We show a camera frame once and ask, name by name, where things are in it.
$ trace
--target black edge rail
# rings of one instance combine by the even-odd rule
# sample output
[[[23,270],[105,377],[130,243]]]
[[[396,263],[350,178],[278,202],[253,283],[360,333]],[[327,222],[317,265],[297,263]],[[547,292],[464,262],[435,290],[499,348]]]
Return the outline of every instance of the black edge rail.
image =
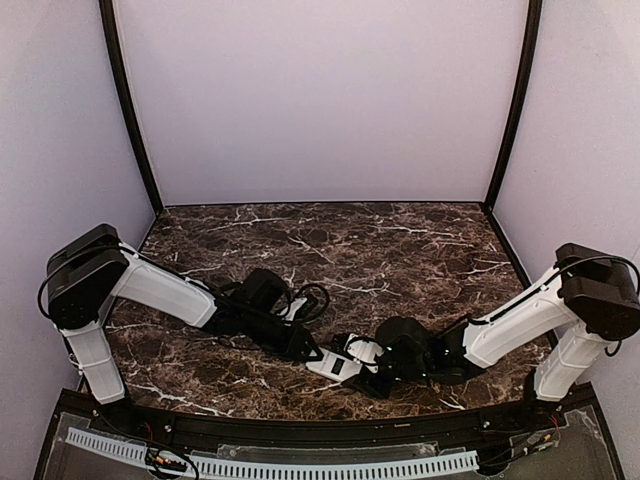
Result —
[[[182,208],[182,207],[231,207],[236,205],[314,205],[317,203],[321,203],[323,205],[349,205],[353,203],[381,203],[381,204],[401,204],[401,203],[419,203],[419,204],[466,204],[466,205],[477,205],[477,200],[402,200],[402,201],[391,201],[391,200],[353,200],[353,201],[345,201],[345,200],[295,200],[295,201],[281,201],[281,202],[226,202],[226,203],[180,203],[180,204],[171,204],[165,205],[167,208]]]
[[[164,209],[164,206],[162,204],[162,199],[160,198],[158,185],[153,177],[151,163],[149,162],[147,151],[144,148],[140,125],[138,124],[135,108],[133,107],[133,99],[131,97],[131,90],[129,88],[129,82],[127,81],[127,74],[124,68],[122,50],[120,48],[120,39],[118,37],[113,0],[99,0],[99,2],[104,38],[107,44],[107,51],[109,52],[111,71],[113,73],[113,80],[116,84],[118,99],[120,100],[122,116],[124,117],[124,122],[127,126],[131,147],[133,148],[136,163],[138,164],[138,169],[140,170],[140,175],[142,176],[142,181],[147,191],[149,201],[151,202],[151,206],[153,207],[155,214],[159,215]]]
[[[513,97],[511,99],[511,107],[507,117],[507,125],[504,129],[500,151],[496,161],[489,191],[485,198],[484,204],[489,210],[493,210],[500,193],[500,187],[504,180],[504,175],[509,164],[511,150],[516,139],[518,124],[520,123],[520,115],[524,106],[524,99],[527,95],[527,86],[529,85],[529,77],[531,76],[531,66],[533,65],[533,56],[536,50],[536,41],[538,39],[538,28],[540,26],[540,15],[542,14],[542,0],[529,0],[529,12],[527,13],[527,25],[524,31],[524,40],[522,42],[522,51],[520,53],[520,64],[518,65],[518,76],[513,89]]]
[[[172,432],[164,443],[177,449],[215,452],[220,445],[269,446],[280,448],[354,448],[438,442],[439,449],[466,447],[470,450],[504,445],[510,435],[483,432],[486,415],[507,412],[515,402],[484,408],[420,417],[357,421],[248,420],[194,415],[138,407],[150,423],[164,425],[170,418]],[[575,385],[562,400],[563,411],[591,405],[602,427],[611,462],[619,478],[624,478],[606,427],[602,409],[590,383]],[[42,478],[48,452],[63,412],[92,420],[92,428],[109,431],[100,418],[93,417],[95,401],[89,395],[63,390],[44,440],[35,479]]]
[[[502,230],[502,227],[498,223],[498,220],[496,219],[495,215],[486,205],[480,205],[480,208],[482,209],[482,212],[487,218],[489,225],[491,225],[491,229],[493,230],[493,233],[495,233],[496,237],[498,237],[498,241],[500,242],[500,245],[502,246],[504,253],[507,254],[507,258],[509,259],[511,266],[515,271],[516,276],[518,277],[518,280],[520,280],[520,283],[524,288],[529,288],[531,286],[531,280],[529,279],[529,275],[527,275],[527,272],[522,266],[522,263],[520,262],[518,255],[516,255],[515,250],[513,249],[513,247],[511,246],[511,243],[507,239],[507,236],[504,234],[504,231]]]

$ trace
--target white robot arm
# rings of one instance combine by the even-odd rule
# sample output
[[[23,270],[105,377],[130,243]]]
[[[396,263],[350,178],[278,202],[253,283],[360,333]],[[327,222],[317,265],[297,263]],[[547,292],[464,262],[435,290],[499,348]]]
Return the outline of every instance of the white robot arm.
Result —
[[[478,319],[463,317],[437,334],[414,318],[385,320],[370,339],[384,351],[375,358],[376,372],[361,368],[346,383],[379,397],[388,396],[398,380],[462,383],[515,348],[568,325],[525,385],[530,406],[555,409],[608,345],[640,329],[640,303],[629,274],[631,267],[638,277],[635,265],[575,244],[564,245],[556,255],[556,264],[537,282]],[[348,355],[352,344],[345,346],[347,358],[358,363],[357,356]]]
[[[142,303],[214,335],[243,333],[262,347],[294,360],[322,356],[311,334],[296,321],[309,318],[318,306],[317,299],[310,294],[293,298],[285,282],[268,270],[256,269],[242,284],[230,285],[223,292],[155,265],[121,242],[113,227],[100,225],[54,254],[47,272],[38,294],[40,309],[66,339],[101,404],[126,394],[98,318],[108,299]],[[48,312],[41,303],[45,286]],[[288,311],[276,315],[272,310],[283,296],[287,297]],[[314,316],[327,305],[325,297]]]

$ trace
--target white wall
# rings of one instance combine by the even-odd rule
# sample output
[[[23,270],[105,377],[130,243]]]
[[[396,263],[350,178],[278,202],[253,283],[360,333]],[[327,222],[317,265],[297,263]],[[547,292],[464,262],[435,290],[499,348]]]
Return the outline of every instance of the white wall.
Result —
[[[640,3],[545,2],[496,215],[532,277],[577,242],[640,264]],[[640,478],[640,338],[590,372],[630,479]]]
[[[152,220],[119,111],[97,1],[0,2],[0,478],[31,478],[78,376],[35,296],[49,255],[100,222]]]
[[[526,0],[119,0],[168,204],[481,200]]]

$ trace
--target marble surface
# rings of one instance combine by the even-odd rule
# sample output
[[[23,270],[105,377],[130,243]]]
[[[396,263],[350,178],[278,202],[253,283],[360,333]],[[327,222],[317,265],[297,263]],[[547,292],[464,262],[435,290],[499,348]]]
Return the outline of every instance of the marble surface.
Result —
[[[295,289],[322,283],[332,304],[309,326],[318,343],[335,333],[373,335],[393,315],[439,330],[465,313],[488,313],[521,290],[484,215],[470,203],[172,207],[143,252],[217,285],[242,281],[256,267]],[[372,400],[254,350],[246,338],[230,340],[246,350],[228,349],[133,302],[118,302],[106,331],[137,403],[252,419],[381,419],[512,401],[550,351],[541,337],[464,385],[398,384],[390,399]]]

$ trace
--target black cable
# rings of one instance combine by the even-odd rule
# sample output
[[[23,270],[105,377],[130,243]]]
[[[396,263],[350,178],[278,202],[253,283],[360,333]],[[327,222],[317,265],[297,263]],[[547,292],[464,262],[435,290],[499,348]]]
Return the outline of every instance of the black cable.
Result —
[[[233,300],[231,297],[229,297],[229,296],[225,295],[224,293],[222,293],[219,288],[212,287],[212,286],[209,286],[209,285],[202,286],[200,283],[194,282],[194,281],[190,281],[189,283],[191,285],[193,285],[195,287],[198,287],[201,290],[211,294],[213,296],[213,298],[215,298],[216,302],[221,306],[236,308],[238,310],[242,310],[244,312],[251,313],[252,315],[256,315],[258,317],[266,318],[266,319],[272,320],[272,321],[279,321],[279,322],[284,321],[279,315],[276,315],[276,314],[273,314],[273,313],[263,312],[262,310],[258,310],[257,308],[254,308],[249,304]]]
[[[183,475],[176,475],[172,473],[164,473],[162,470],[160,470],[160,467],[158,467],[158,465],[156,465],[155,463],[152,466],[153,466],[152,476],[159,478],[160,480],[175,480],[183,476]]]
[[[322,296],[324,297],[324,303],[322,304],[322,306],[318,309],[318,311],[314,314],[309,314],[306,317],[303,318],[294,318],[293,322],[294,323],[309,323],[313,320],[315,320],[316,318],[320,317],[324,312],[327,311],[327,308],[329,308],[329,303],[331,302],[331,298],[329,297],[329,292],[327,291],[326,288],[324,288],[322,285],[318,284],[318,283],[307,283],[306,285],[303,285],[300,290],[298,290],[296,292],[296,294],[293,296],[293,300],[295,300],[296,298],[302,296],[302,294],[304,292],[306,292],[307,290],[312,290],[312,289],[317,289],[320,291],[320,293],[322,293]]]
[[[287,306],[282,313],[274,313],[273,315],[285,321],[287,315],[289,315],[289,312],[291,311],[291,305],[293,304],[293,300],[295,297],[291,295],[291,292],[289,290],[283,290],[283,292],[285,296],[285,303],[287,304]]]
[[[42,294],[44,293],[44,289],[47,287],[47,285],[51,281],[51,279],[54,276],[56,276],[58,273],[60,273],[60,271],[63,268],[67,267],[72,262],[75,262],[78,258],[82,258],[82,257],[84,257],[86,255],[89,255],[90,253],[104,252],[104,251],[107,251],[107,250],[119,250],[119,251],[127,252],[130,255],[137,255],[137,252],[135,252],[134,250],[131,250],[131,249],[127,248],[127,247],[124,247],[122,245],[97,245],[95,247],[87,248],[86,250],[81,250],[78,253],[76,253],[75,255],[72,255],[71,257],[69,257],[62,264],[60,264],[57,268],[55,268],[53,270],[53,272],[51,272],[50,274],[47,275],[47,277],[40,284],[40,288],[38,289],[38,309],[40,310],[40,313],[45,318],[48,318],[49,320],[51,320],[51,316],[49,315],[49,312],[47,312],[44,309],[44,306],[42,305]]]
[[[635,263],[633,263],[631,260],[628,260],[624,257],[618,257],[617,255],[596,255],[595,257],[581,258],[580,260],[576,260],[575,262],[569,265],[566,265],[562,267],[560,270],[558,270],[557,272],[555,272],[551,277],[549,277],[549,280],[547,280],[544,283],[544,285],[548,286],[553,280],[555,280],[558,277],[558,275],[562,275],[567,270],[570,270],[573,267],[576,267],[586,262],[592,262],[594,260],[609,260],[610,262],[619,263],[622,265],[626,265],[627,267],[630,267],[633,270],[633,272],[636,274],[636,295],[640,295],[640,270],[638,270],[638,267],[636,267]]]
[[[352,345],[353,343],[356,342],[369,342],[369,343],[378,343],[375,341],[375,339],[371,338],[371,337],[367,337],[366,335],[357,335],[353,338],[351,338],[351,340],[347,340],[347,343],[344,344],[344,353],[346,353],[348,356],[350,356],[351,358],[355,359],[358,361],[358,363],[360,363],[361,365],[364,365],[365,367],[377,367],[378,364],[375,362],[365,362],[364,360],[360,360],[357,357],[354,357],[353,355],[351,355],[349,353],[349,346]]]
[[[451,325],[447,325],[442,330],[440,330],[438,333],[436,333],[436,338],[444,337],[447,333],[449,333],[451,330],[453,330],[455,327],[460,325],[465,320],[468,323],[470,323],[471,325],[478,325],[478,324],[484,325],[484,322],[478,322],[477,320],[474,320],[470,313],[465,313],[463,316],[461,316],[460,318],[456,319]]]
[[[489,462],[492,462],[493,460],[497,460],[498,458],[502,457],[503,455],[506,455],[507,453],[511,452],[514,448],[519,447],[519,446],[520,446],[520,445],[522,445],[524,442],[528,441],[528,440],[533,436],[533,434],[534,434],[534,433],[536,433],[536,431],[535,431],[535,430],[528,432],[527,436],[525,436],[525,437],[521,438],[520,440],[518,440],[516,443],[514,443],[513,445],[511,445],[511,446],[510,446],[509,448],[507,448],[506,450],[504,450],[504,451],[500,452],[500,453],[499,453],[499,454],[497,454],[497,455],[494,455],[493,457],[491,457],[491,458],[490,458],[490,459],[488,459],[488,460],[484,460],[483,462],[478,463],[478,465],[480,465],[480,466],[485,466],[485,465],[486,465],[486,466],[491,466],[491,465],[488,465],[488,464],[489,464]]]
[[[184,460],[189,465],[191,465],[191,468],[193,469],[193,472],[194,472],[195,480],[199,480],[200,479],[200,471],[198,470],[198,467],[196,466],[194,461],[191,460],[184,453],[181,453],[181,452],[177,451],[176,449],[170,447],[169,445],[165,445],[164,443],[156,442],[155,440],[149,440],[147,438],[137,437],[135,435],[131,435],[131,434],[125,433],[122,430],[120,430],[119,428],[114,427],[113,424],[109,420],[107,420],[107,417],[104,415],[104,413],[102,413],[100,410],[96,409],[96,412],[98,412],[100,417],[102,417],[102,420],[104,420],[104,422],[109,426],[109,428],[111,428],[112,430],[117,432],[119,435],[121,435],[121,436],[123,436],[125,438],[130,438],[132,440],[137,440],[139,442],[144,442],[146,444],[153,445],[153,446],[157,447],[160,451],[164,450],[164,451],[167,451],[167,452],[171,452],[176,457],[180,458],[181,460]]]
[[[538,293],[541,290],[542,286],[548,287],[551,284],[551,282],[553,282],[556,278],[558,278],[558,276],[562,275],[563,273],[567,272],[568,270],[578,265],[581,265],[586,262],[592,262],[595,260],[609,260],[610,262],[619,263],[622,265],[626,265],[627,267],[630,267],[636,275],[636,296],[640,295],[640,270],[638,270],[638,267],[631,260],[628,260],[624,257],[618,257],[616,255],[597,255],[595,257],[581,258],[580,260],[576,260],[575,262],[570,263],[569,265],[565,265],[564,267],[560,268],[557,272],[555,272],[553,275],[551,275],[540,287],[532,290],[527,295],[525,295],[518,301],[514,302],[513,304],[509,305],[508,307],[504,308],[503,310],[500,310],[498,313],[496,313],[494,316],[492,316],[488,320],[482,321],[482,322],[478,320],[469,320],[469,323],[472,325],[487,325],[489,323],[492,323],[498,320],[500,317],[502,317],[505,313],[510,312],[515,307],[522,304],[523,302],[531,298],[533,295]]]
[[[542,435],[542,437],[540,437],[540,439],[535,441],[532,445],[526,447],[525,450],[520,452],[519,454],[514,455],[513,457],[510,457],[510,458],[508,458],[508,459],[506,459],[504,461],[501,461],[501,462],[491,463],[494,460],[497,460],[498,458],[502,457],[503,455],[506,455],[507,453],[513,451],[516,447],[519,447],[523,443],[531,440],[531,438],[536,433],[536,431],[535,430],[530,431],[525,437],[523,437],[520,440],[518,440],[517,442],[515,442],[513,445],[511,445],[506,450],[502,451],[501,453],[499,453],[497,455],[494,455],[493,457],[489,458],[488,460],[484,460],[483,462],[478,462],[478,465],[480,465],[481,467],[499,467],[499,466],[502,466],[502,465],[508,465],[511,462],[514,462],[514,461],[518,460],[519,458],[522,458],[522,457],[528,455],[531,452],[532,449],[535,449],[536,447],[542,445],[543,443],[548,442],[551,439],[551,437],[553,437],[553,434],[556,433],[556,432],[558,433],[558,435],[560,435],[560,431],[559,431],[557,425],[556,425],[556,430],[554,432],[552,432],[551,434]]]
[[[609,351],[609,347],[608,346],[605,347],[604,354],[607,357],[615,357],[618,354],[618,352],[620,351],[620,347],[622,347],[622,340],[618,341],[618,345],[616,345],[616,348],[613,350],[613,352]]]

